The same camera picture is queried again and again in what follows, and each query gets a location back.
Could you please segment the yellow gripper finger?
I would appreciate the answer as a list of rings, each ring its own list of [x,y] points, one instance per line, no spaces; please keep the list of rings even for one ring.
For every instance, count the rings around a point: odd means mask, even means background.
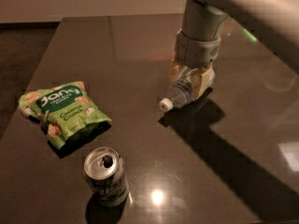
[[[192,74],[192,97],[199,98],[209,88],[215,79],[215,72],[212,66],[196,68]]]
[[[181,78],[187,66],[180,63],[176,58],[171,61],[170,73],[169,73],[169,81],[175,82]]]

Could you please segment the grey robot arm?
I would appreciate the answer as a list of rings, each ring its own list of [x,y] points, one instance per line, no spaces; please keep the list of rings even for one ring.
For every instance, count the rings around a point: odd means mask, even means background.
[[[231,17],[287,64],[299,70],[299,0],[187,0],[175,61],[203,68],[218,56],[220,30]]]

